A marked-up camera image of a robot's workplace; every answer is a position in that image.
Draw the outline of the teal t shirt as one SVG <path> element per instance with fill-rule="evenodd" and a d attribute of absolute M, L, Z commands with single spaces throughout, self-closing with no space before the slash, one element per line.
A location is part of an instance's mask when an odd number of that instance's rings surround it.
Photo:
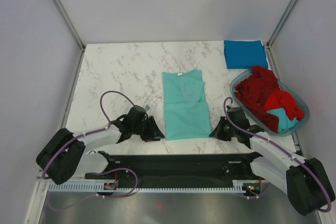
<path fill-rule="evenodd" d="M 278 123 L 278 133 L 282 133 L 283 131 L 287 131 L 291 128 L 293 128 L 299 121 L 297 118 L 294 118 L 293 120 L 289 119 L 286 115 L 286 111 L 284 108 L 278 108 L 273 110 L 267 111 L 269 114 L 275 115 L 279 119 Z"/>
<path fill-rule="evenodd" d="M 163 72 L 164 120 L 168 141 L 206 138 L 212 131 L 200 70 Z"/>

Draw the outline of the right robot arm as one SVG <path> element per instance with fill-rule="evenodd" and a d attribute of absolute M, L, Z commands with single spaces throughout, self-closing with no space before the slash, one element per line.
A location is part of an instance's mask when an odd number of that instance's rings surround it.
<path fill-rule="evenodd" d="M 305 216 L 315 210 L 330 212 L 335 193 L 323 164 L 306 159 L 276 143 L 259 125 L 247 119 L 236 123 L 222 117 L 210 137 L 230 141 L 233 137 L 249 147 L 257 157 L 240 166 L 248 179 L 259 176 L 283 191 L 294 209 Z"/>

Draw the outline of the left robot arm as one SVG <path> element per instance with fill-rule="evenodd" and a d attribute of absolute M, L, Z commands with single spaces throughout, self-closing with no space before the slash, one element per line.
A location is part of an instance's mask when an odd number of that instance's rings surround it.
<path fill-rule="evenodd" d="M 121 143 L 133 135 L 138 135 L 144 142 L 165 138 L 153 116 L 145 114 L 133 120 L 124 114 L 104 127 L 77 136 L 67 128 L 59 129 L 38 154 L 36 163 L 43 170 L 43 179 L 51 179 L 60 185 L 75 174 L 85 152 Z"/>

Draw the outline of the red t shirts pile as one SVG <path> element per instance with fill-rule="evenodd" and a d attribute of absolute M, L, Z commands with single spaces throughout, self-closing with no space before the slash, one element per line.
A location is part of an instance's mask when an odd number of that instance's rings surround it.
<path fill-rule="evenodd" d="M 251 67 L 251 75 L 235 84 L 234 90 L 235 97 L 274 133 L 278 133 L 279 119 L 269 114 L 268 110 L 284 108 L 289 119 L 297 118 L 299 122 L 304 119 L 305 113 L 299 108 L 294 96 L 280 87 L 278 79 L 269 69 Z"/>

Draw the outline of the translucent blue plastic basket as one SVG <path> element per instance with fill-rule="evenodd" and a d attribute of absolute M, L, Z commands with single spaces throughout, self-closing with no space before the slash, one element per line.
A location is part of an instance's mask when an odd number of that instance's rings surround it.
<path fill-rule="evenodd" d="M 230 84 L 233 99 L 270 134 L 288 136 L 309 118 L 305 102 L 264 67 L 253 66 Z"/>

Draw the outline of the folded blue t shirt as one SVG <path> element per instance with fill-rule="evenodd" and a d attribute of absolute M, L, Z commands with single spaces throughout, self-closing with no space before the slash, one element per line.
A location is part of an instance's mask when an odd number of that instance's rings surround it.
<path fill-rule="evenodd" d="M 249 69 L 253 66 L 268 68 L 265 46 L 260 40 L 224 41 L 227 69 Z"/>

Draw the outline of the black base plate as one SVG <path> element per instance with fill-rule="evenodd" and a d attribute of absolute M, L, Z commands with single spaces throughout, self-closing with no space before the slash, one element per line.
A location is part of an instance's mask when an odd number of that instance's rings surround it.
<path fill-rule="evenodd" d="M 108 161 L 105 175 L 86 173 L 86 179 L 114 179 L 122 186 L 231 186 L 234 180 L 258 181 L 248 165 L 257 154 L 101 155 Z"/>

